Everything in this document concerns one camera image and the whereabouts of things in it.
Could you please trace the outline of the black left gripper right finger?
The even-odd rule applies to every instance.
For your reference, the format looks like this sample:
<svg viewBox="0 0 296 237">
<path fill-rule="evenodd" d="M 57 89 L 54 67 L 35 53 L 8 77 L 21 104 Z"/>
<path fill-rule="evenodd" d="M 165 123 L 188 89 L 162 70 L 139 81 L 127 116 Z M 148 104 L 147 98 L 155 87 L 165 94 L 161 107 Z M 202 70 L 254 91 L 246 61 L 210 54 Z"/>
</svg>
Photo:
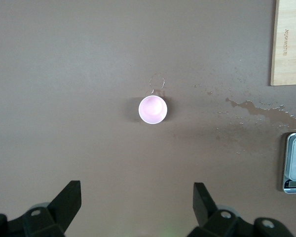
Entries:
<svg viewBox="0 0 296 237">
<path fill-rule="evenodd" d="M 291 237 L 293 234 L 281 222 L 261 217 L 253 224 L 234 212 L 219 209 L 204 183 L 194 183 L 193 210 L 198 226 L 189 237 Z"/>
</svg>

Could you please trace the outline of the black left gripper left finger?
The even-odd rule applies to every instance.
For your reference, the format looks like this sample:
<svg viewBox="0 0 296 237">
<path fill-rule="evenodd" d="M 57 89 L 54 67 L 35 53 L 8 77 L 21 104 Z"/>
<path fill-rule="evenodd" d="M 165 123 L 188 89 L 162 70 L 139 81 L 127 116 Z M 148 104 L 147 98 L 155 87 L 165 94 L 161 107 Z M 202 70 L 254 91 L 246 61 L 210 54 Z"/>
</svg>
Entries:
<svg viewBox="0 0 296 237">
<path fill-rule="evenodd" d="M 0 213 L 0 237 L 64 237 L 81 203 L 81 182 L 70 181 L 46 207 L 10 221 Z"/>
</svg>

